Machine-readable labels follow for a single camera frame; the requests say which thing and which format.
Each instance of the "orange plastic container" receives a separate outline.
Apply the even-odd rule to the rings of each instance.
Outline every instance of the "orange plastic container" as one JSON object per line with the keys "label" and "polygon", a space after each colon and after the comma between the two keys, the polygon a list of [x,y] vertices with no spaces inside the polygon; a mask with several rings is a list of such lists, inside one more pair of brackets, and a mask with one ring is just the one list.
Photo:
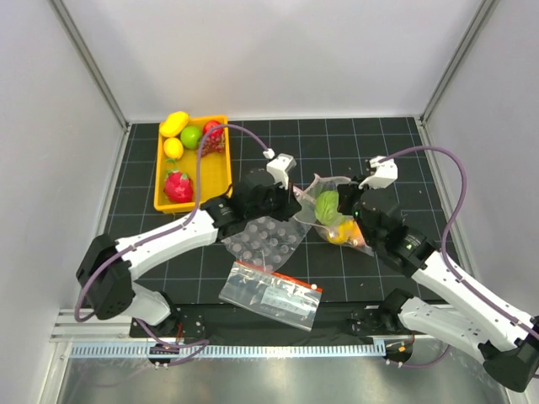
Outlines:
{"label": "orange plastic container", "polygon": [[[203,128],[208,120],[216,120],[222,124],[227,124],[227,117],[224,115],[203,116],[201,118],[189,119],[189,126]],[[223,153],[212,152],[202,157],[200,163],[200,180],[202,190],[200,202],[203,204],[208,199],[224,194],[232,183],[232,170],[230,163],[230,142],[228,140],[228,128],[224,130],[225,151]],[[163,213],[191,212],[195,207],[195,202],[186,204],[175,204],[168,200],[163,192],[167,174],[177,169],[182,173],[187,173],[193,179],[193,186],[196,187],[196,150],[184,149],[184,155],[176,161],[176,164],[167,162],[168,158],[163,152],[163,143],[167,138],[159,136],[157,145],[157,167],[155,177],[155,192],[153,195],[153,207]]]}

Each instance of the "white label on bag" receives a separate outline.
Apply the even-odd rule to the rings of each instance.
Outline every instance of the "white label on bag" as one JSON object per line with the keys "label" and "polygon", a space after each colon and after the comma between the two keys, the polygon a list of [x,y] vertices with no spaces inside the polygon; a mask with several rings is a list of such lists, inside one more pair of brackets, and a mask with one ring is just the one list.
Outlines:
{"label": "white label on bag", "polygon": [[305,305],[302,297],[294,296],[283,289],[272,287],[266,288],[261,303],[277,309],[290,311],[300,316],[306,316],[311,312],[308,310],[309,306]]}

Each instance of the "shiny metallic surface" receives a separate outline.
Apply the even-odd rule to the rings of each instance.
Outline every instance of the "shiny metallic surface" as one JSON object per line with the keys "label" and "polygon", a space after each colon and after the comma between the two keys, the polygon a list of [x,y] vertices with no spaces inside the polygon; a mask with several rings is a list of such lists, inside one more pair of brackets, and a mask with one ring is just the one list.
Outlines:
{"label": "shiny metallic surface", "polygon": [[[443,346],[416,341],[410,363]],[[134,372],[138,375],[131,378]],[[117,384],[111,388],[101,384]],[[145,359],[70,359],[59,403],[505,404],[481,365],[453,350],[430,369],[397,369],[379,358],[204,359],[155,370]]]}

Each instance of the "clear plastic bag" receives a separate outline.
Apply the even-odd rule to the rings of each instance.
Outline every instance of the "clear plastic bag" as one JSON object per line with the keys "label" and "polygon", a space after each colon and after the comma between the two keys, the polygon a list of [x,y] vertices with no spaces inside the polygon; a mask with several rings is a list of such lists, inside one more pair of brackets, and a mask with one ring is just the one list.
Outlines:
{"label": "clear plastic bag", "polygon": [[322,290],[235,262],[219,298],[278,322],[311,331]]}
{"label": "clear plastic bag", "polygon": [[294,188],[294,194],[302,206],[294,218],[306,226],[314,226],[318,235],[327,242],[352,247],[372,256],[374,252],[365,244],[354,218],[337,211],[337,187],[350,181],[347,177],[321,178],[314,174],[314,181],[307,189]]}
{"label": "clear plastic bag", "polygon": [[250,221],[243,232],[222,242],[237,260],[271,274],[295,252],[310,229],[311,226],[294,218],[281,222],[261,217]]}

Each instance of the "white wall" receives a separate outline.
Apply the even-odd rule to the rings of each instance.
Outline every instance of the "white wall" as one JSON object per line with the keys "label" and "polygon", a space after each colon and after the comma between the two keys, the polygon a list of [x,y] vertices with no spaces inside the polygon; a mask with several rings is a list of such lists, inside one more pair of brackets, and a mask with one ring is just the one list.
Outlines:
{"label": "white wall", "polygon": [[66,0],[128,120],[422,113],[480,0]]}
{"label": "white wall", "polygon": [[[433,142],[453,150],[468,171],[462,223],[475,273],[533,315],[539,314],[537,15],[536,0],[499,2],[428,125]],[[456,169],[440,161],[457,195]]]}
{"label": "white wall", "polygon": [[95,231],[120,126],[47,1],[0,13],[0,391],[35,402]]}

